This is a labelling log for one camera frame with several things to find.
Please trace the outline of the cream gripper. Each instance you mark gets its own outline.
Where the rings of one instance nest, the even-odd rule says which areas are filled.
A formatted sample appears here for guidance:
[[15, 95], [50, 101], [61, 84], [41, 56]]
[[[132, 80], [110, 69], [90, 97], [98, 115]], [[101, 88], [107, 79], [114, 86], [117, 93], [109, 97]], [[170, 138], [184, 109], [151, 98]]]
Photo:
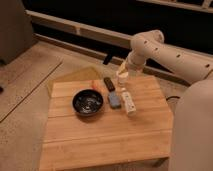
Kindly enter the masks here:
[[140, 69], [140, 65], [131, 63], [129, 60], [123, 61], [122, 64], [119, 66], [118, 70], [116, 71], [117, 82], [120, 85], [124, 85], [128, 80], [129, 72], [131, 70], [139, 71]]

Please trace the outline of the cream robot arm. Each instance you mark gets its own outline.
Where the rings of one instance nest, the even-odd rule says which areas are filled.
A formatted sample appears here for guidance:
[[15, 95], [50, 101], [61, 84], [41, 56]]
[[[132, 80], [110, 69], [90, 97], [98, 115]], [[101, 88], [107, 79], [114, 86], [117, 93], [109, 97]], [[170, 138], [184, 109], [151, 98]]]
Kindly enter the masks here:
[[168, 45], [159, 30], [133, 35], [130, 47], [120, 71], [152, 59], [189, 84], [176, 105], [168, 170], [213, 171], [213, 56]]

